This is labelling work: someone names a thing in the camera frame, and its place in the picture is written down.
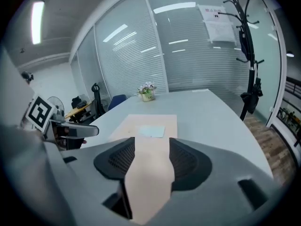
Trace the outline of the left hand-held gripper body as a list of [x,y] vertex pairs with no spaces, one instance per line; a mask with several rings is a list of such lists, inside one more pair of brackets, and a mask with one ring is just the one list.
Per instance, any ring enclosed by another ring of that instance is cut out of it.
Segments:
[[63,111],[41,96],[35,95],[24,113],[24,129],[35,132],[43,141],[54,143],[59,150],[79,148],[79,140],[70,138],[70,126]]

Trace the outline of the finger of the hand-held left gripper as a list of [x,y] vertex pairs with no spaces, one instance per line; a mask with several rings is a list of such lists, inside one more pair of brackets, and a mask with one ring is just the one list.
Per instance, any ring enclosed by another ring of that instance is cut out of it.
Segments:
[[67,137],[69,138],[94,137],[99,134],[99,128],[94,125],[64,123],[63,127],[68,129]]

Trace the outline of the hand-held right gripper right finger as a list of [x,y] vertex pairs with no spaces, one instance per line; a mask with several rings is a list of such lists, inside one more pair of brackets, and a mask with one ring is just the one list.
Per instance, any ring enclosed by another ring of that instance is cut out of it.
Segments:
[[245,157],[171,138],[171,197],[150,226],[251,226],[278,202],[282,186]]

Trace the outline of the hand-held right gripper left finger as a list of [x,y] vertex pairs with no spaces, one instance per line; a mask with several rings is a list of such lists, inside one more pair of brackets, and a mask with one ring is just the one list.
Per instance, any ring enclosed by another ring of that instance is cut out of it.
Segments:
[[59,151],[44,143],[49,173],[63,201],[65,225],[134,226],[125,176],[135,158],[134,138]]

